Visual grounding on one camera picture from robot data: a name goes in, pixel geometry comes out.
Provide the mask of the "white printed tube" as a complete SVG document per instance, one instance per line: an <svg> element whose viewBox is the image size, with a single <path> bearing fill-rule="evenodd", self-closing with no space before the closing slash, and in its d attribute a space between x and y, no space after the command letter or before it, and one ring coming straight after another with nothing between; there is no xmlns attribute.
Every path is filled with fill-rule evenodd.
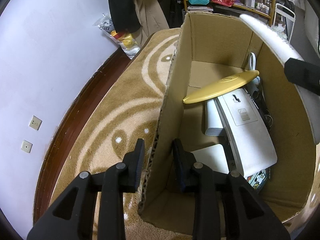
<svg viewBox="0 0 320 240"><path fill-rule="evenodd" d="M270 51L274 53L282 66L290 59L296 59L303 61L303 58L299 53L287 42L282 39L275 31L269 26L265 25L260 20L247 15L241 14L240 20L244 22L263 42L268 46ZM316 145L319 144L319 96L313 92L307 91L307 89L296 85L297 92L303 102L306 110L313 140Z"/></svg>

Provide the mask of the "cartoon cheers case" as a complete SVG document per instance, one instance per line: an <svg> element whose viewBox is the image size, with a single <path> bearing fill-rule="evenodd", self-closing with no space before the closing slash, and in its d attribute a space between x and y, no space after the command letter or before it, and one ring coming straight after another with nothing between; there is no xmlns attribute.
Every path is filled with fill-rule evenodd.
<svg viewBox="0 0 320 240"><path fill-rule="evenodd" d="M246 177L247 182L259 193L270 178L270 168L263 169L253 175Z"/></svg>

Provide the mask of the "grey white power bank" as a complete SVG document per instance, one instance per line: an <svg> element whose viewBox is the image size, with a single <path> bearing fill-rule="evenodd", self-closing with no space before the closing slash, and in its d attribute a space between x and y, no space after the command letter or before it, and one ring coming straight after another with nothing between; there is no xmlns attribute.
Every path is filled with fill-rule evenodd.
<svg viewBox="0 0 320 240"><path fill-rule="evenodd" d="M248 69L255 70L256 67L256 55L255 53L251 52L248 56ZM259 92L259 85L260 85L260 77L255 77L251 82L247 85L247 91L251 97L254 95L257 96Z"/></svg>

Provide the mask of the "white square charger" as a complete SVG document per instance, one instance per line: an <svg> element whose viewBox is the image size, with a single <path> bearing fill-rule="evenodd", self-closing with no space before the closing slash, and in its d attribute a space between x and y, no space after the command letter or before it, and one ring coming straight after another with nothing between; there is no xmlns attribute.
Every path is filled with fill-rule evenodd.
<svg viewBox="0 0 320 240"><path fill-rule="evenodd" d="M229 173L226 155L221 144L205 147L192 152L197 162L207 165L215 172Z"/></svg>

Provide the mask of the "white router box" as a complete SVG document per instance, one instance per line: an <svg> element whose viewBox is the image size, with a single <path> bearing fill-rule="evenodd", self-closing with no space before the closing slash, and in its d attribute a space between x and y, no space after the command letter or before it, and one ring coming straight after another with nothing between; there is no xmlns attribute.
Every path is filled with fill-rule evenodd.
<svg viewBox="0 0 320 240"><path fill-rule="evenodd" d="M253 100L243 89L214 99L230 142L237 171L253 175L277 162L269 132Z"/></svg>

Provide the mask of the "yellow oval disc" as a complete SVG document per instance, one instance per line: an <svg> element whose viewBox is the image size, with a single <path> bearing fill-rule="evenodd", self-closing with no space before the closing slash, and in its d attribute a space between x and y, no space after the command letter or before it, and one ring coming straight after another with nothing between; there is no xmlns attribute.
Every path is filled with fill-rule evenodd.
<svg viewBox="0 0 320 240"><path fill-rule="evenodd" d="M184 104L192 104L217 98L223 94L241 88L258 77L258 70L248 70L242 73L224 77L214 83L198 89L186 96L182 101Z"/></svg>

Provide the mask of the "cardboard box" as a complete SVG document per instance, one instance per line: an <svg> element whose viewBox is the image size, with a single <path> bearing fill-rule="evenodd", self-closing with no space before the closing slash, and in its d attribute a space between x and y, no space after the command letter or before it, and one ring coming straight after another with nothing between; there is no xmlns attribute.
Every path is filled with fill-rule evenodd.
<svg viewBox="0 0 320 240"><path fill-rule="evenodd" d="M288 232L306 224L319 205L319 144L316 145L296 85L285 77L268 46L239 17L190 12L181 27L177 51L170 66L156 136L144 182L139 213L158 228L191 233L190 197L171 185L169 147L180 138L193 151L226 142L207 136L205 104L185 105L183 98L223 77L242 73L249 54L257 56L263 95L271 112L271 140L277 162L261 197Z"/></svg>

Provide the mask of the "white power adapter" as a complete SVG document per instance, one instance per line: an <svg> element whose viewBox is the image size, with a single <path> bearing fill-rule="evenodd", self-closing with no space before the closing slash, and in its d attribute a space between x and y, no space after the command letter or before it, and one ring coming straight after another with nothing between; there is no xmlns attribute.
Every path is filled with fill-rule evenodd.
<svg viewBox="0 0 320 240"><path fill-rule="evenodd" d="M217 111L214 99L206 101L206 130L205 135L223 137L226 132Z"/></svg>

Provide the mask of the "white metal cart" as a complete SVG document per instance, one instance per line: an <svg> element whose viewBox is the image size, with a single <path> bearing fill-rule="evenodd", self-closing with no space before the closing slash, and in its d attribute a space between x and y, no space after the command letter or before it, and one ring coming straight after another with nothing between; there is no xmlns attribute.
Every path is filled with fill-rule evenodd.
<svg viewBox="0 0 320 240"><path fill-rule="evenodd" d="M296 15L294 11L280 3L276 3L272 29L281 38L287 40L288 42L291 41L295 21Z"/></svg>

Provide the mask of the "beige brown patterned carpet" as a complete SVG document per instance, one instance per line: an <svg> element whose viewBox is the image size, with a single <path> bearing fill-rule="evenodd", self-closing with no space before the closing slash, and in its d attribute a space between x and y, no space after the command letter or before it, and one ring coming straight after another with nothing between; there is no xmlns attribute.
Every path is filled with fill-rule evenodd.
<svg viewBox="0 0 320 240"><path fill-rule="evenodd" d="M142 183L145 182L170 66L181 28L152 35L139 55L106 93L85 124L57 180L53 199L81 171L103 172L145 141Z"/></svg>

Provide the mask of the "stack of books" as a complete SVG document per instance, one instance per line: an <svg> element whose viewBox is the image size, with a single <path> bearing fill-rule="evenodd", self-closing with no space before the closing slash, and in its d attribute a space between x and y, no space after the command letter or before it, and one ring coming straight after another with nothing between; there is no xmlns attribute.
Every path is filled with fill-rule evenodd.
<svg viewBox="0 0 320 240"><path fill-rule="evenodd" d="M207 6L188 6L187 7L188 12L208 12L213 13L214 9L212 7Z"/></svg>

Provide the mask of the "beige trench coat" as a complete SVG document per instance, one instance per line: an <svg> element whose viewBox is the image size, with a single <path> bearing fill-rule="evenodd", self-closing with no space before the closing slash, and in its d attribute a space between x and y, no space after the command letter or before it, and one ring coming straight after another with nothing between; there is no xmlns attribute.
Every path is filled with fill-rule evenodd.
<svg viewBox="0 0 320 240"><path fill-rule="evenodd" d="M157 0L133 1L141 27L132 35L140 48L142 48L152 34L160 30L169 29L169 25Z"/></svg>

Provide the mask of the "black hanging coat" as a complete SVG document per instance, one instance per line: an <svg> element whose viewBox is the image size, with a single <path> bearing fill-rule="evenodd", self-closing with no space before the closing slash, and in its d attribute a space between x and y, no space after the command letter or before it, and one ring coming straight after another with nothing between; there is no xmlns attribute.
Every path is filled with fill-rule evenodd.
<svg viewBox="0 0 320 240"><path fill-rule="evenodd" d="M108 0L108 5L116 32L134 33L140 29L133 0Z"/></svg>

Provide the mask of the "lower wall socket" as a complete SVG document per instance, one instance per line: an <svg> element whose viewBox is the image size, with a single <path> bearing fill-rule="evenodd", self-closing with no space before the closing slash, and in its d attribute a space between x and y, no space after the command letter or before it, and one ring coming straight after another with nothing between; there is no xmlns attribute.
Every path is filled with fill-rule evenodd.
<svg viewBox="0 0 320 240"><path fill-rule="evenodd" d="M32 149L33 144L31 142L28 142L26 140L23 140L21 150L23 150L26 153L30 153Z"/></svg>

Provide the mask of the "wall socket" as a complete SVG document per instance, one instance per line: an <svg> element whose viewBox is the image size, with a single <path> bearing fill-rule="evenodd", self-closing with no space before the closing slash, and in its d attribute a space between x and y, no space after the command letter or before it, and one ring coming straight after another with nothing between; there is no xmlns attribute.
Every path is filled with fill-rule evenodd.
<svg viewBox="0 0 320 240"><path fill-rule="evenodd" d="M33 144L31 142L28 142L26 140L23 140L21 150L23 150L26 153L30 153L32 149Z"/></svg>
<svg viewBox="0 0 320 240"><path fill-rule="evenodd" d="M33 129L35 129L36 131L38 131L40 126L41 126L41 124L42 124L42 120L33 115L32 118L31 118L31 121L29 122L29 127L31 127Z"/></svg>

